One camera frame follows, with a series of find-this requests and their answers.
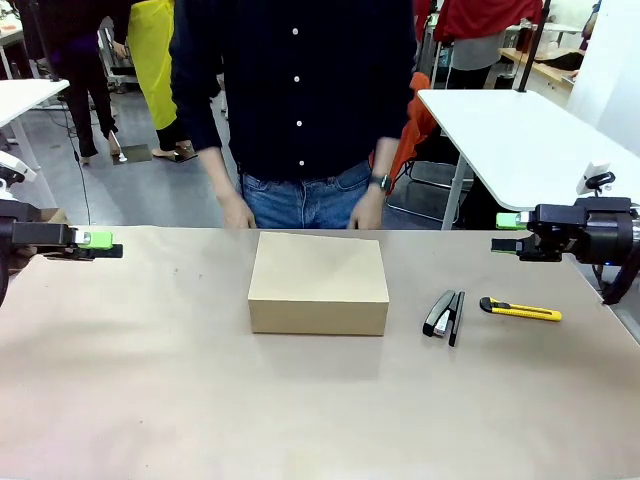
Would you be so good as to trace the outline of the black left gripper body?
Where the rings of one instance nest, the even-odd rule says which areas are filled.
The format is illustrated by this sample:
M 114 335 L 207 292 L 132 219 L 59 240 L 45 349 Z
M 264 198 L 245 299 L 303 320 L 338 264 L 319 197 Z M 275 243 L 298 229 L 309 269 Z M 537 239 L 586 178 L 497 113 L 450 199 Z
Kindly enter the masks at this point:
M 44 222 L 41 211 L 16 200 L 1 201 L 1 258 L 14 251 L 33 247 L 43 255 L 70 260 L 93 260 L 94 254 L 83 247 L 84 235 L 66 224 Z

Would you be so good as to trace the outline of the person's right hand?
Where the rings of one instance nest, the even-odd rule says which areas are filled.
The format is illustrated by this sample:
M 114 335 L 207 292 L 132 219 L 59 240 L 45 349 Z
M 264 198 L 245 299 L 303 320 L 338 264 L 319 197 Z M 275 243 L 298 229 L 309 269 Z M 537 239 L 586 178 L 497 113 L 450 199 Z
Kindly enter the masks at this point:
M 243 197 L 235 192 L 217 196 L 223 210 L 224 226 L 231 229 L 255 229 L 255 216 Z

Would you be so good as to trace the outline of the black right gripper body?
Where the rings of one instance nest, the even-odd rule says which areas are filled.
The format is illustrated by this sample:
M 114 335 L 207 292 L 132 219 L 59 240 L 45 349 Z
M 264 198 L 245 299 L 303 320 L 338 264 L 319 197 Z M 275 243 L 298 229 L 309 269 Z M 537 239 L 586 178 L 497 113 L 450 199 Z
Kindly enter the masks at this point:
M 539 204 L 529 213 L 531 236 L 518 241 L 518 258 L 580 263 L 624 263 L 634 247 L 634 208 L 625 197 L 579 198 L 572 205 Z

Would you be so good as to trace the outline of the person's left hand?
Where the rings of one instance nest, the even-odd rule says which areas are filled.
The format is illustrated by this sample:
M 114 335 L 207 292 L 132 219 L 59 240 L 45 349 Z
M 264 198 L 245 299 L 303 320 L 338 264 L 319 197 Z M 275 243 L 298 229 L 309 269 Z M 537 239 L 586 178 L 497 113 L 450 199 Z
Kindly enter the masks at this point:
M 378 186 L 370 184 L 366 193 L 352 210 L 349 229 L 376 230 L 382 225 L 382 213 L 386 194 Z

